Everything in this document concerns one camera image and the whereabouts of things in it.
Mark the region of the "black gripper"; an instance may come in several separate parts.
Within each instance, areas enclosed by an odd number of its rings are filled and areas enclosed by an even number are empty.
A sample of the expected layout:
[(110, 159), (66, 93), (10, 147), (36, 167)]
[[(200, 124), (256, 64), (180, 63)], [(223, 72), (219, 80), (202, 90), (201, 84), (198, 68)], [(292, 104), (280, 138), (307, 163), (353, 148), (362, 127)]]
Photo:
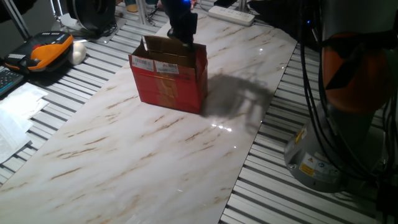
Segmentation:
[(187, 40), (183, 46), (194, 51), (193, 35), (197, 31), (198, 14), (192, 12), (190, 0), (161, 0), (166, 15), (169, 17), (171, 28), (167, 37)]

